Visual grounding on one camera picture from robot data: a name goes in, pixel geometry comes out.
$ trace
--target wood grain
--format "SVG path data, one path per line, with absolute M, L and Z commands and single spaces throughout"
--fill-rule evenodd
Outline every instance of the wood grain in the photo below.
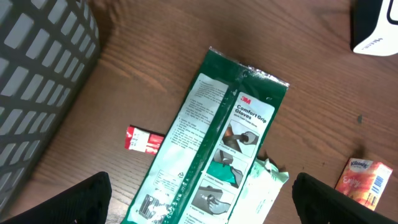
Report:
M 10 215 L 104 170 L 113 188 L 108 223 L 120 223 L 153 160 L 123 148 L 127 126 L 165 133 L 213 46 L 291 84 L 261 149 L 290 174 L 265 223 L 300 223 L 291 196 L 297 174 L 333 187 L 358 151 L 394 169 L 376 211 L 398 221 L 398 56 L 350 51 L 349 1 L 90 6 L 101 58 Z

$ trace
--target dark spot on floor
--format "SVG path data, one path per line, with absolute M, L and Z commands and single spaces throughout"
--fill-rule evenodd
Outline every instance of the dark spot on floor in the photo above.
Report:
M 360 114 L 358 116 L 358 124 L 362 124 L 362 119 L 363 119 L 363 116 Z

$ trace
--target barcode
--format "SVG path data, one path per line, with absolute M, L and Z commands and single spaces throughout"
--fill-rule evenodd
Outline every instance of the barcode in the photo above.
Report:
M 152 219 L 156 215 L 157 217 L 155 217 L 155 220 L 152 220 L 152 223 L 162 223 L 164 217 L 166 216 L 167 209 L 169 209 L 169 206 L 170 205 L 160 203 L 159 199 L 147 194 L 143 203 L 141 204 L 139 214 L 146 219 Z
M 384 181 L 383 178 L 381 178 L 380 176 L 376 177 L 376 180 L 374 181 L 373 186 L 372 186 L 372 191 L 374 191 L 374 193 L 376 193 L 376 194 L 380 193 L 380 188 L 381 188 L 381 185 L 383 184 L 383 181 Z

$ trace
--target orange wrapper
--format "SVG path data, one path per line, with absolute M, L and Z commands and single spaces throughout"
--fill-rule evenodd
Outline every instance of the orange wrapper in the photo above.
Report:
M 381 162 L 351 158 L 336 190 L 374 210 L 391 173 L 392 169 Z

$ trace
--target brown wooden surface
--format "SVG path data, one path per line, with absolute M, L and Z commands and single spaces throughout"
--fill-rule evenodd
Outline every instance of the brown wooden surface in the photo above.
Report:
M 124 149 L 129 124 L 165 133 L 209 46 L 291 84 L 265 152 L 290 180 L 265 223 L 300 223 L 299 172 L 334 186 L 348 158 L 394 169 L 376 211 L 398 221 L 398 56 L 349 49 L 349 1 L 95 1 L 103 52 L 14 204 L 27 210 L 104 170 L 119 223 L 153 156 Z M 362 114 L 362 124 L 357 117 Z

